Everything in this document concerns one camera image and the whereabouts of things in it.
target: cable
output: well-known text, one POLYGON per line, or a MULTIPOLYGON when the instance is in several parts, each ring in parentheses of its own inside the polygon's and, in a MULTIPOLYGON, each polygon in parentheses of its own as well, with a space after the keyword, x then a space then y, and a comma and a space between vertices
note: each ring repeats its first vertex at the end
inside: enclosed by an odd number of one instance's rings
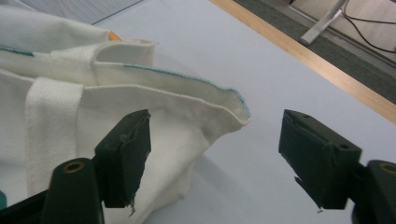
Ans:
POLYGON ((392 21, 372 21, 372 20, 365 20, 365 19, 360 19, 360 18, 355 18, 355 17, 351 17, 347 15, 347 5, 349 4, 349 0, 346 1, 346 4, 344 5, 344 10, 342 10, 343 16, 346 18, 347 21, 349 21, 353 27, 355 28, 355 30, 358 32, 358 34, 361 36, 361 38, 371 47, 375 48, 375 49, 379 49, 388 53, 396 53, 395 50, 389 50, 389 49, 382 49, 374 44, 372 44, 369 40, 366 39, 366 37, 364 37, 364 35, 361 33, 361 31, 359 30, 358 26, 355 24, 355 22, 353 22, 352 20, 355 21, 366 21, 366 22, 375 22, 375 23, 382 23, 382 24, 389 24, 389 25, 396 25, 396 22, 392 22, 392 21))

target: bag strap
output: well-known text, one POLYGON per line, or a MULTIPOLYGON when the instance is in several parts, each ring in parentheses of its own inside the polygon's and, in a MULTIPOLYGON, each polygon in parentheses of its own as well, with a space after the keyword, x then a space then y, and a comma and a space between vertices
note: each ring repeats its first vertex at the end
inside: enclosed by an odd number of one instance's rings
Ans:
POLYGON ((83 85, 39 77, 25 103, 28 195, 48 188, 52 170, 76 157, 77 112, 83 85))

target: wooden table edge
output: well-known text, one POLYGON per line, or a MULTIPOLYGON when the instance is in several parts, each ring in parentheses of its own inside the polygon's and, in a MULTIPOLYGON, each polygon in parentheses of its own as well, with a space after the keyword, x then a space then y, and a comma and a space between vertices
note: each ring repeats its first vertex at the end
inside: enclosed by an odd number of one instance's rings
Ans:
POLYGON ((331 63, 319 57, 297 41, 277 30, 233 0, 209 0, 228 14, 232 15, 250 29, 256 31, 272 43, 294 56, 333 85, 352 95, 376 113, 396 124, 396 105, 378 93, 370 90, 359 81, 350 77, 331 63))

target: white table surface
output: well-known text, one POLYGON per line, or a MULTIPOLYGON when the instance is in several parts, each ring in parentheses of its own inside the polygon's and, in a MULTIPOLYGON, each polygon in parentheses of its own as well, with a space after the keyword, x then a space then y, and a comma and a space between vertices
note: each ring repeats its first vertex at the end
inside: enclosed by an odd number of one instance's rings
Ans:
POLYGON ((97 24, 122 38, 157 43, 156 66, 240 91, 251 112, 196 163, 188 196, 155 223, 350 223, 294 182, 277 145, 284 109, 320 120, 363 149, 361 162, 396 161, 396 125, 204 0, 145 0, 97 24))

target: tote bag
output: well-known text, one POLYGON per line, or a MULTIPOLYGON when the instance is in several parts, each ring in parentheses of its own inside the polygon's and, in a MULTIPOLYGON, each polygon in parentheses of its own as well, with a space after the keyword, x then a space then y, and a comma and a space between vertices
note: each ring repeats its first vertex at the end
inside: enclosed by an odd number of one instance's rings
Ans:
POLYGON ((183 197, 196 159, 249 122, 237 91, 152 67, 154 44, 0 6, 0 190, 8 205, 45 190, 53 168, 92 158, 131 112, 148 109, 151 153, 131 208, 106 223, 142 223, 183 197))

